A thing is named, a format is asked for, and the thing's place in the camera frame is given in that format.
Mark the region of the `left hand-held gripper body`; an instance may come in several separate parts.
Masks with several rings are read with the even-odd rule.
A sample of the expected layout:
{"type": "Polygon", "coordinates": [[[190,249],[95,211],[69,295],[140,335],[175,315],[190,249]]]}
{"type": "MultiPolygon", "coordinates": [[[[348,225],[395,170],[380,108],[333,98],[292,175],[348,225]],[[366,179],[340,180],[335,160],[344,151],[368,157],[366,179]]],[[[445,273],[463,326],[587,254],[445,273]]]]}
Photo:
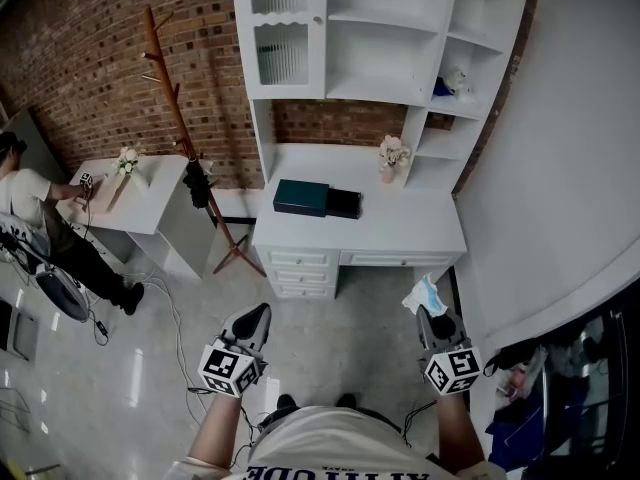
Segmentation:
{"type": "Polygon", "coordinates": [[[207,389],[240,398],[267,365],[262,350],[252,350],[249,339],[225,339],[220,332],[205,346],[198,374],[207,389]]]}

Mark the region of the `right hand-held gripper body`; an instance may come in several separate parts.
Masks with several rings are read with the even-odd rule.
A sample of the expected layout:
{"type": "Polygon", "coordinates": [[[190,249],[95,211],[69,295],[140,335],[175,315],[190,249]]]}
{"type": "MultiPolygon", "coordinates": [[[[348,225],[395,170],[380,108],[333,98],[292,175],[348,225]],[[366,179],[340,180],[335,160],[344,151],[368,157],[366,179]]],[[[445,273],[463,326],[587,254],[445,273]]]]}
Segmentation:
{"type": "Polygon", "coordinates": [[[470,338],[468,349],[450,348],[450,337],[454,333],[455,325],[449,314],[431,316],[431,326],[436,338],[436,348],[434,352],[425,350],[425,378],[439,395],[452,395],[470,390],[482,373],[482,360],[478,348],[472,346],[470,338]]]}

